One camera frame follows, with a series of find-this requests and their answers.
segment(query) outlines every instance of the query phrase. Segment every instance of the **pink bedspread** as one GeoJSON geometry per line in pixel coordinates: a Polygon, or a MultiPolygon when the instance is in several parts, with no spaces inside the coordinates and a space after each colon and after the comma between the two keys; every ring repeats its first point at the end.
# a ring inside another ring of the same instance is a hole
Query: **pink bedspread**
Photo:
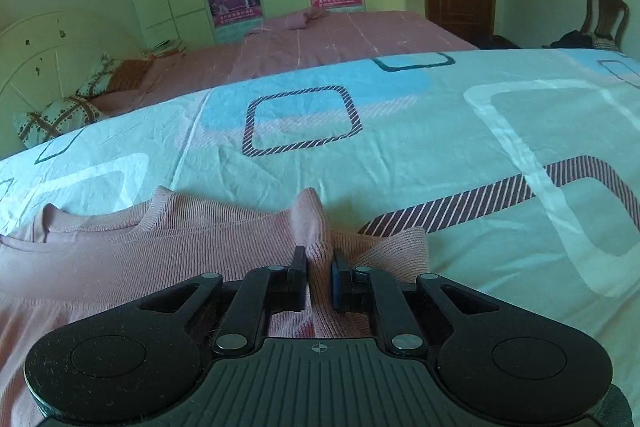
{"type": "Polygon", "coordinates": [[[413,12],[328,13],[303,29],[264,29],[240,44],[215,46],[156,60],[135,92],[114,92],[92,103],[110,116],[210,87],[315,66],[475,46],[413,12]]]}

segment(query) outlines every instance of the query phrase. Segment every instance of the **ribbed knit fabric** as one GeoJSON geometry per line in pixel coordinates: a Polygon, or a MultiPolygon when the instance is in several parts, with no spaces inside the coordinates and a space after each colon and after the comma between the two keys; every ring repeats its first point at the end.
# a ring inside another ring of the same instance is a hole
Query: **ribbed knit fabric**
{"type": "Polygon", "coordinates": [[[276,214],[163,187],[151,201],[108,216],[71,216],[48,204],[11,237],[0,235],[0,427],[42,419],[22,369],[44,334],[206,271],[240,280],[256,267],[288,265],[296,245],[306,247],[309,261],[306,309],[272,317],[272,336],[369,334],[364,317],[332,310],[335,247],[351,266],[385,269],[402,281],[428,270],[423,229],[384,241],[331,232],[313,189],[276,214]]]}

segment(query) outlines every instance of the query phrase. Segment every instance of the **patterned bed sheet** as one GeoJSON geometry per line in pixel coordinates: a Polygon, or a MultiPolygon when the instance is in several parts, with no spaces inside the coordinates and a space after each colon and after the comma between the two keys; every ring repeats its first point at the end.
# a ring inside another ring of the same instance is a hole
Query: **patterned bed sheet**
{"type": "Polygon", "coordinates": [[[640,64],[597,50],[360,60],[191,93],[0,162],[0,233],[164,185],[428,232],[431,270],[594,336],[640,421],[640,64]]]}

